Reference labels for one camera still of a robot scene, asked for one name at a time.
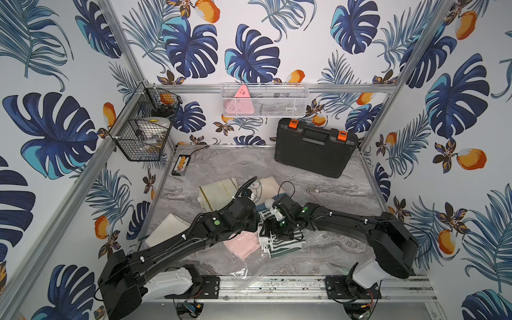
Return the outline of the pink towel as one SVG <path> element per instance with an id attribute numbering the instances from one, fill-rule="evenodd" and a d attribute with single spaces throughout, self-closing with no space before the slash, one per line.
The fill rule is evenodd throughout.
<path id="1" fill-rule="evenodd" d="M 257 233 L 243 231 L 237 237 L 223 243 L 236 257 L 245 260 L 261 248 Z"/>

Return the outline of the cream striped towel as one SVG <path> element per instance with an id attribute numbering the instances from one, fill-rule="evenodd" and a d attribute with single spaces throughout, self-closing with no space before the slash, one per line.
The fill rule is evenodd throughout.
<path id="1" fill-rule="evenodd" d="M 238 190 L 237 180 L 232 177 L 198 188 L 198 202 L 206 212 L 217 211 L 226 206 Z"/>

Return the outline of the black white striped towel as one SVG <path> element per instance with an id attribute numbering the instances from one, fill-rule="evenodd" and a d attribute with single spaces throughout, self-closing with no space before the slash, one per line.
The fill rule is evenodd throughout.
<path id="1" fill-rule="evenodd" d="M 262 251 L 271 259 L 293 253 L 303 248 L 306 238 L 302 231 L 294 231 L 291 235 L 278 236 L 270 231 L 269 224 L 276 222 L 269 210 L 259 212 L 257 236 Z"/>

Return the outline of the clear plastic vacuum bag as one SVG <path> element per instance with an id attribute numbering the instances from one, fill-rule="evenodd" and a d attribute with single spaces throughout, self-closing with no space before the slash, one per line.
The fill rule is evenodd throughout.
<path id="1" fill-rule="evenodd" d="M 164 236 L 171 237 L 189 227 L 202 212 L 219 209 L 229 202 L 245 176 L 196 175 L 172 177 L 161 196 Z M 228 241 L 183 258 L 200 271 L 233 275 L 242 279 L 263 275 L 329 275 L 347 273 L 367 252 L 368 246 L 334 233 L 303 230 L 291 240 L 278 240 L 258 232 L 242 232 Z"/>

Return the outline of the blue white patterned towel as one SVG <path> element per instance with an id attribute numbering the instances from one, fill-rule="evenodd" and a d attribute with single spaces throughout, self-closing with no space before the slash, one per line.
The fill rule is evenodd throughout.
<path id="1" fill-rule="evenodd" d="M 249 189 L 253 194 L 253 202 L 258 210 L 265 209 L 265 202 L 285 193 L 285 189 L 278 184 L 273 176 L 257 179 Z"/>

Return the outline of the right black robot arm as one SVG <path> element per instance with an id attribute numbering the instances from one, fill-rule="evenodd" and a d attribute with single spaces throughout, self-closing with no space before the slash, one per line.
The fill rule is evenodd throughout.
<path id="1" fill-rule="evenodd" d="M 316 203 L 300 205 L 288 195 L 274 201 L 271 217 L 263 222 L 263 234 L 291 239 L 296 231 L 326 231 L 350 237 L 372 248 L 374 257 L 355 263 L 345 278 L 351 291 L 370 289 L 381 280 L 407 279 L 415 275 L 413 262 L 419 242 L 392 214 L 364 216 L 329 209 Z"/>

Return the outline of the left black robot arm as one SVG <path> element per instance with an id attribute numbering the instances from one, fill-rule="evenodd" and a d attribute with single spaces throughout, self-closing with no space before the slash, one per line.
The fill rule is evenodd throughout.
<path id="1" fill-rule="evenodd" d="M 122 319 L 142 304 L 146 283 L 176 261 L 227 241 L 234 234 L 255 232 L 259 214 L 248 197 L 233 199 L 219 211 L 196 215 L 185 231 L 154 247 L 126 255 L 119 250 L 108 259 L 98 280 L 109 319 Z"/>

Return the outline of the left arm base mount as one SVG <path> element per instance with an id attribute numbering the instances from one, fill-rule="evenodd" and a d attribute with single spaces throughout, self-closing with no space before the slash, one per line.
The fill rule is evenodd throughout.
<path id="1" fill-rule="evenodd" d="M 166 294 L 166 299 L 217 299 L 221 284 L 220 277 L 214 275 L 201 275 L 197 268 L 192 265 L 184 265 L 173 270 L 178 279 L 184 280 L 185 289 L 172 289 Z"/>

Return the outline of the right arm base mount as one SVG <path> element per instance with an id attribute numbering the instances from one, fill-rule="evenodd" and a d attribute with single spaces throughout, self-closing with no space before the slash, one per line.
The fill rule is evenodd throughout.
<path id="1" fill-rule="evenodd" d="M 347 300 L 354 303 L 359 299 L 381 298 L 380 287 L 377 283 L 369 289 L 362 287 L 353 280 L 353 274 L 358 263 L 355 263 L 347 275 L 328 275 L 325 277 L 325 290 L 330 300 Z"/>

